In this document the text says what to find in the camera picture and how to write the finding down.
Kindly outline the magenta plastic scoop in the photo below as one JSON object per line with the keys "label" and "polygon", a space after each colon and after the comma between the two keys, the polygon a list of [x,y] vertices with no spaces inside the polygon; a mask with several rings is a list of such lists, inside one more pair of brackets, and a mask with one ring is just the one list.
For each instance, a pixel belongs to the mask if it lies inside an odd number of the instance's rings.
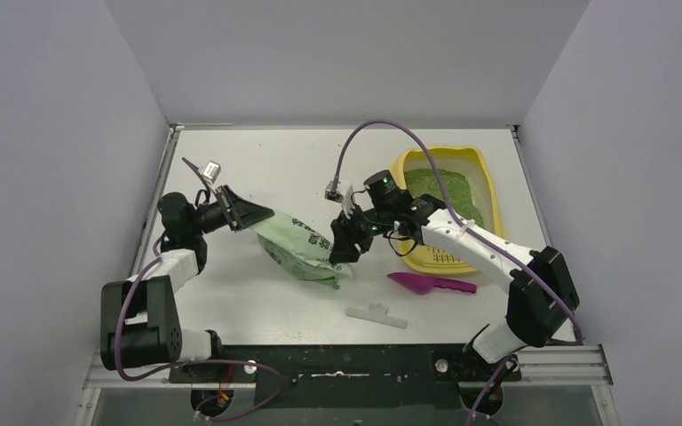
{"label": "magenta plastic scoop", "polygon": [[413,272],[390,272],[387,277],[405,289],[418,295],[426,295],[434,289],[453,290],[461,293],[476,294],[478,287],[462,280],[454,280],[433,275]]}

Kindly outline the green cat litter bag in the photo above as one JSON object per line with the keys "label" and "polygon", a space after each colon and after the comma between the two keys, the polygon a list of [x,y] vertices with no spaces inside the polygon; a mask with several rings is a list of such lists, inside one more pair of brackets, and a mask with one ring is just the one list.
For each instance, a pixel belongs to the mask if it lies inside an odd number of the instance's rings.
{"label": "green cat litter bag", "polygon": [[340,288],[342,279],[355,276],[349,264],[329,261],[333,244],[298,218],[275,211],[250,230],[263,250],[292,278]]}

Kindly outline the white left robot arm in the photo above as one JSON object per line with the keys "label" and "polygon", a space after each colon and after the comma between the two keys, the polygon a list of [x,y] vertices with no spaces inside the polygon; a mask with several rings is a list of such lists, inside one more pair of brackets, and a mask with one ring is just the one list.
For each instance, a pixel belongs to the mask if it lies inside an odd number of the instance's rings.
{"label": "white left robot arm", "polygon": [[206,381],[227,369],[218,333],[181,326],[176,293],[204,270],[205,236],[219,229],[245,230],[274,216],[274,210],[247,201],[229,186],[218,187],[195,205],[179,192],[156,205],[163,234],[155,257],[140,273],[101,289],[100,357],[103,366],[127,378],[127,369],[153,364],[191,363]]}

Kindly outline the white bag sealing clip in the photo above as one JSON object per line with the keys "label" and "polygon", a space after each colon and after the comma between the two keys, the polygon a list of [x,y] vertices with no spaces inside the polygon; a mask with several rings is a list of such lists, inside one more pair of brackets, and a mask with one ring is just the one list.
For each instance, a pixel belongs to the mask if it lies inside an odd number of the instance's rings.
{"label": "white bag sealing clip", "polygon": [[347,307],[345,315],[357,320],[366,320],[388,327],[406,329],[408,322],[405,319],[396,318],[388,314],[389,307],[384,304],[370,303],[366,309]]}

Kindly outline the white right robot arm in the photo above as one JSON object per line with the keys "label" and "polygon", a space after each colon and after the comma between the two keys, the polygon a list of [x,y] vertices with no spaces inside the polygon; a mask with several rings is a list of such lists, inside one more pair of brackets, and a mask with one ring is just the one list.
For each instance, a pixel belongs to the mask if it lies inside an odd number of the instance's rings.
{"label": "white right robot arm", "polygon": [[504,318],[485,326],[467,344],[464,367],[470,376],[489,377],[499,360],[525,347],[548,345],[565,323],[575,321],[579,297],[557,249],[536,250],[507,241],[460,218],[430,194],[413,197],[387,170],[369,177],[363,192],[372,202],[370,209],[354,201],[349,184],[333,180],[325,188],[325,198],[342,207],[330,223],[332,264],[356,263],[375,237],[396,235],[449,253],[489,277],[508,296]]}

